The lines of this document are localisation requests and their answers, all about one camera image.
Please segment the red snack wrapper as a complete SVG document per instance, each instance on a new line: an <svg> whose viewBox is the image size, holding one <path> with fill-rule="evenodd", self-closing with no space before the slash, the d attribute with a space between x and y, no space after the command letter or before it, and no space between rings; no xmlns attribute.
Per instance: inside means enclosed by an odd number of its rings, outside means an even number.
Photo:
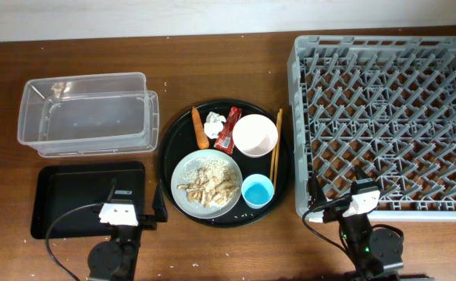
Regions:
<svg viewBox="0 0 456 281"><path fill-rule="evenodd" d="M235 124L241 118L242 110L237 107L232 107L230 109L229 115L226 119L224 127L220 132L214 147L222 152L227 153L228 155L233 154L233 129Z"/></svg>

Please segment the clear plastic bin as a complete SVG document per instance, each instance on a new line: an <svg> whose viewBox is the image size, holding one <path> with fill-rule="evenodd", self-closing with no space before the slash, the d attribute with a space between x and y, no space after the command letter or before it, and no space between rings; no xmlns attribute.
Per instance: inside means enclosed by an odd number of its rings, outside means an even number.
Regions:
<svg viewBox="0 0 456 281"><path fill-rule="evenodd" d="M159 118L143 73L35 79L23 89L17 140L43 158L148 153Z"/></svg>

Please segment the orange carrot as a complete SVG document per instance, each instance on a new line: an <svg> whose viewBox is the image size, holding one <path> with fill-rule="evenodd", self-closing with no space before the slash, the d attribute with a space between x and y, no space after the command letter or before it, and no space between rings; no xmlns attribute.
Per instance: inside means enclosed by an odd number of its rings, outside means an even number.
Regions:
<svg viewBox="0 0 456 281"><path fill-rule="evenodd" d="M209 140L204 132L203 123L201 121L199 111L193 107L191 109L192 122L194 125L194 132L199 149L209 148Z"/></svg>

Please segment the grey dishwasher rack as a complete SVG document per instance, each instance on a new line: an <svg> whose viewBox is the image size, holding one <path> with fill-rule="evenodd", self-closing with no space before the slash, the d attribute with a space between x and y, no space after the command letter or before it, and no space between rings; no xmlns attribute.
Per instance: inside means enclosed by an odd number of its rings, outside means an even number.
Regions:
<svg viewBox="0 0 456 281"><path fill-rule="evenodd" d="M355 166L381 186L370 219L456 222L456 37L297 37L287 61L295 208L309 177L327 199Z"/></svg>

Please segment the grey plate with leftovers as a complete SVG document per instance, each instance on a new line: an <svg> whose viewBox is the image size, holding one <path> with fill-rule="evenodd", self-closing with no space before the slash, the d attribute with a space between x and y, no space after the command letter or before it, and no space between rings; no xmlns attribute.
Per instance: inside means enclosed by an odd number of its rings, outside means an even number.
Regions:
<svg viewBox="0 0 456 281"><path fill-rule="evenodd" d="M241 170L229 155L207 149L180 160L170 186L179 210L196 219L217 219L239 201L242 181Z"/></svg>

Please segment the blue plastic cup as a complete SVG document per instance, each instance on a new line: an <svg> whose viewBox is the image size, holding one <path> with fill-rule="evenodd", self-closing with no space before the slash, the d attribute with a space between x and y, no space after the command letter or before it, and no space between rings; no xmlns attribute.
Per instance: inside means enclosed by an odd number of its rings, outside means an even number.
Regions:
<svg viewBox="0 0 456 281"><path fill-rule="evenodd" d="M241 195L250 208L260 209L266 206L274 194L272 181L262 174L252 174L242 183Z"/></svg>

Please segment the crumpled white tissue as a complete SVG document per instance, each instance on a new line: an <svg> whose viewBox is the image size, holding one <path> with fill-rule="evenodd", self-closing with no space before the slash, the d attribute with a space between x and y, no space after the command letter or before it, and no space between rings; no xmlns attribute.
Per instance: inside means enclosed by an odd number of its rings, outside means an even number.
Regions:
<svg viewBox="0 0 456 281"><path fill-rule="evenodd" d="M223 130L226 118L218 113L210 112L204 123L204 133L209 139L217 139Z"/></svg>

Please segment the pink white bowl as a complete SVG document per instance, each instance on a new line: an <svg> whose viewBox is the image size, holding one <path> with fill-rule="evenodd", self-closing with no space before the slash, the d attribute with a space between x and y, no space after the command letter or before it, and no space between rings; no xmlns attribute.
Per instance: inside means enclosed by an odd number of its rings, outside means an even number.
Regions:
<svg viewBox="0 0 456 281"><path fill-rule="evenodd" d="M250 114L241 117L233 128L235 147L250 158L259 158L270 153L278 139L276 124L264 115Z"/></svg>

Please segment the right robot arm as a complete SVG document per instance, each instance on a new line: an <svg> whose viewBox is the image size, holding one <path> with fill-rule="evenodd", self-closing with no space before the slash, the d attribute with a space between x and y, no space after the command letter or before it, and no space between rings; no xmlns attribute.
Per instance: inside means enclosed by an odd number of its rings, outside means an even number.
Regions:
<svg viewBox="0 0 456 281"><path fill-rule="evenodd" d="M350 192L331 201L316 173L312 173L307 183L311 200L301 219L305 222L309 214L321 212L324 223L339 223L339 244L316 230L312 232L343 251L354 264L355 271L347 273L346 280L399 280L404 233L393 226L370 222L368 214L378 205L381 186L359 166L355 166L354 173Z"/></svg>

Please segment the wooden chopstick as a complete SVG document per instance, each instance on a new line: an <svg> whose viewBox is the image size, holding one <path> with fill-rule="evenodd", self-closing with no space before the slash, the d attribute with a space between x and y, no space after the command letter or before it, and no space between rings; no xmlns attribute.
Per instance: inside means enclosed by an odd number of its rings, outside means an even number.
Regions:
<svg viewBox="0 0 456 281"><path fill-rule="evenodd" d="M281 119L280 119L280 124L279 124L279 129L280 129L280 134L278 135L280 139L278 140L278 143L276 143L276 158L275 158L275 166L274 166L274 174L273 174L273 187L274 190L276 190L276 179L277 179L277 174L278 174L278 166L279 166L279 157L280 157L280 142L281 142L281 130L282 130L282 119L283 119L283 110L280 109L281 113Z"/></svg>
<svg viewBox="0 0 456 281"><path fill-rule="evenodd" d="M276 128L277 128L277 143L278 143L278 140L280 139L280 137L278 136L280 134L280 129L279 129L279 124L280 124L280 119L281 119L281 113L280 113L280 109L277 113L277 117L276 117ZM276 146L274 147L273 151L272 151L272 158L271 158L271 166L270 166L270 180L273 182L273 174L274 174L274 166L275 166L275 158L276 158Z"/></svg>

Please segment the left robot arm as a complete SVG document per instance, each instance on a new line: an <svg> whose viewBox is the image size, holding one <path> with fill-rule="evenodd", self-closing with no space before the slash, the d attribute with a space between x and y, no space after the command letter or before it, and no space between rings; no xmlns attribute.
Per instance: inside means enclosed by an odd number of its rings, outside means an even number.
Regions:
<svg viewBox="0 0 456 281"><path fill-rule="evenodd" d="M116 180L98 214L100 223L112 229L110 239L94 246L87 258L89 280L133 280L141 246L141 234L157 229L159 222L168 221L162 184L158 183L152 202L152 215L137 214L130 199L116 199Z"/></svg>

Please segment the black rectangular tray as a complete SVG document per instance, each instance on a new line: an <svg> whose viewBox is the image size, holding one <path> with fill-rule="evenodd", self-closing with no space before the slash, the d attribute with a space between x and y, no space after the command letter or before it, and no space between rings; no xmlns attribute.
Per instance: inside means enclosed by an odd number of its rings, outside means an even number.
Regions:
<svg viewBox="0 0 456 281"><path fill-rule="evenodd" d="M38 174L30 226L33 238L43 240L48 227L61 215L80 206L104 203L110 181L116 178L116 199L130 199L144 214L145 167L141 162L52 165Z"/></svg>

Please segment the round black serving tray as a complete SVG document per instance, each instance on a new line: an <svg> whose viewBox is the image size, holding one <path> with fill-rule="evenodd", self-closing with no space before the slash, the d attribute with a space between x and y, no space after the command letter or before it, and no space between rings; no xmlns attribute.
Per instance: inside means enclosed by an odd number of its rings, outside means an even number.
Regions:
<svg viewBox="0 0 456 281"><path fill-rule="evenodd" d="M175 199L173 199L171 187L173 170L180 160L198 149L191 120L192 106L193 105L187 106L186 111L182 112L179 118L167 127L167 131L160 144L158 175L159 179L162 181L164 193L178 212L182 213L190 220L206 226L235 228L249 225L264 218L282 201L287 190L292 187L292 180L294 178L294 153L291 143L283 133L280 142L276 192L273 199L266 206L260 209L253 209L248 207L244 202L244 199L241 198L225 215L221 215L214 219L198 219L192 215L188 215L180 208ZM263 108L246 101L234 99L207 101L206 103L196 105L195 107L203 120L205 120L205 117L207 117L210 112L216 112L227 116L232 107L240 108L243 116L260 114L270 118L272 121L276 120L275 117L271 116L270 113ZM256 173L269 177L271 153L261 158L249 158L234 148L231 157L239 165L244 178Z"/></svg>

